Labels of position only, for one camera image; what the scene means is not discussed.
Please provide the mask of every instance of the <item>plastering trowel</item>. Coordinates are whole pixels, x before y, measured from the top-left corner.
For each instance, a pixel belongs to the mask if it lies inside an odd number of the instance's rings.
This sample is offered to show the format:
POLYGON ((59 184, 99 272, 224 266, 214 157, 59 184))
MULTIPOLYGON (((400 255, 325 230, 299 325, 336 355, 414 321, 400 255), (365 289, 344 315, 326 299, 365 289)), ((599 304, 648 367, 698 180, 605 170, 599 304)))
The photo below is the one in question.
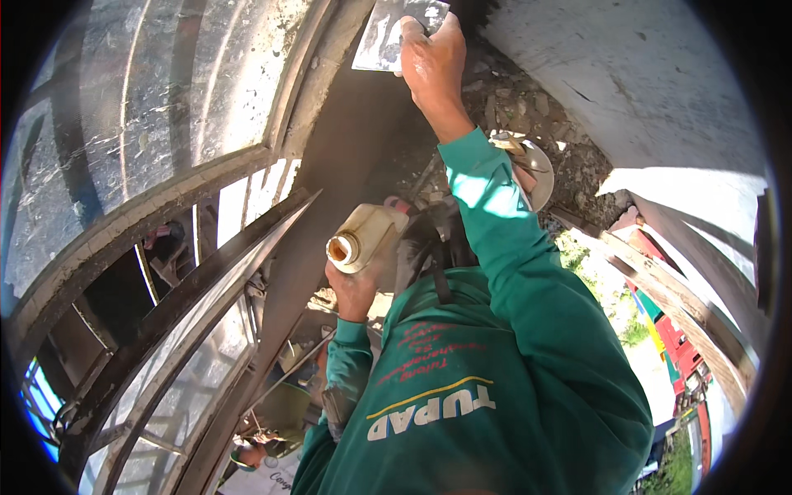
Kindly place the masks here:
POLYGON ((402 27, 399 20, 413 16, 426 36, 436 33, 448 14, 449 5, 437 0, 377 0, 357 48, 352 69, 400 72, 402 27))

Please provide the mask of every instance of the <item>plastic bottle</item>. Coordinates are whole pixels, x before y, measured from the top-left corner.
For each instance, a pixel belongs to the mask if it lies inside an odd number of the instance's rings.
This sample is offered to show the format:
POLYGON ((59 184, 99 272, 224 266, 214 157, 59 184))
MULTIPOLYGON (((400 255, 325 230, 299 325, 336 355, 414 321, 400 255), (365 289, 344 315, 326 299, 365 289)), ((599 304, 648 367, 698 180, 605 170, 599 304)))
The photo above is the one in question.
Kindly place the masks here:
POLYGON ((395 208, 361 204, 327 242, 327 258, 344 273, 359 272, 396 242, 408 220, 395 208))

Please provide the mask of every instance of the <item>green long-sleeve shirt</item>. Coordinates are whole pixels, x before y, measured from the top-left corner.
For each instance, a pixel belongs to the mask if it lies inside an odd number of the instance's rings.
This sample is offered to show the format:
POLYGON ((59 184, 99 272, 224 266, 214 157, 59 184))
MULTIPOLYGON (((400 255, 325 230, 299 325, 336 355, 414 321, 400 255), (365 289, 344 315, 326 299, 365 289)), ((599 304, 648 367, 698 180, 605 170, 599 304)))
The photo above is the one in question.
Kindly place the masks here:
POLYGON ((339 320, 327 377, 357 400, 336 446, 306 436, 293 493, 625 493, 653 426, 592 294, 521 200, 481 130, 440 146, 480 267, 394 301, 369 377, 365 326, 339 320))

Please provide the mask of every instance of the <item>bottle opening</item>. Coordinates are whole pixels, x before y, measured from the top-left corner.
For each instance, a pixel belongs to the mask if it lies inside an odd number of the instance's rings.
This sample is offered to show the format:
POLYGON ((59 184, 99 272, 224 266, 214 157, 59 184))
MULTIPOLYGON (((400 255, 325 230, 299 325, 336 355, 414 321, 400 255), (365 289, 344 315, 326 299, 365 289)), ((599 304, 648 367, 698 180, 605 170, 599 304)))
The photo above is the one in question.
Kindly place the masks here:
POLYGON ((340 239, 332 238, 327 246, 327 253, 334 261, 343 261, 346 259, 349 251, 341 243, 340 239))

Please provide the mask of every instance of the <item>yellow line on shirt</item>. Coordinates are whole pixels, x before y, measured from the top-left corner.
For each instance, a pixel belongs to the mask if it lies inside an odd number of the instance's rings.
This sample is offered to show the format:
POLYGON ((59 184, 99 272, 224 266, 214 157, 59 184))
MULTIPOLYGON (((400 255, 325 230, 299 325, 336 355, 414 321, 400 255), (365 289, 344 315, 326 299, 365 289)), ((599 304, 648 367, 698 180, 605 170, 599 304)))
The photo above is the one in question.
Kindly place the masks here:
POLYGON ((471 380, 478 380, 479 382, 488 383, 489 385, 492 385, 493 383, 495 383, 495 382, 494 382, 494 381, 492 381, 492 380, 488 380, 488 379, 480 378, 480 377, 478 377, 478 376, 466 376, 465 378, 463 378, 463 379, 459 380, 459 381, 458 381, 458 382, 456 382, 456 383, 452 383, 451 385, 442 386, 442 387, 440 387, 440 388, 435 388, 435 389, 427 390, 427 391, 425 391, 425 392, 423 392, 423 393, 421 393, 421 394, 414 395, 414 396, 413 396, 413 397, 411 397, 411 398, 406 398, 406 399, 405 399, 405 400, 403 400, 403 401, 396 402, 395 404, 391 404, 390 406, 387 406, 385 409, 383 409, 383 410, 381 410, 381 411, 379 411, 379 412, 377 412, 377 413, 374 413, 374 414, 369 414, 368 416, 366 416, 366 419, 370 420, 370 419, 372 419, 373 417, 377 417, 377 416, 379 416, 380 414, 384 413, 384 412, 385 412, 385 411, 387 411, 388 409, 393 409, 394 407, 403 406, 403 405, 405 405, 407 402, 412 402, 412 401, 414 401, 414 400, 416 400, 416 399, 418 399, 418 398, 424 397, 424 396, 426 396, 426 395, 436 394, 436 393, 438 393, 438 392, 443 392, 443 391, 445 391, 445 390, 450 390, 450 389, 454 388, 455 386, 460 386, 460 385, 462 385, 463 383, 465 383, 465 382, 469 382, 469 381, 471 381, 471 380))

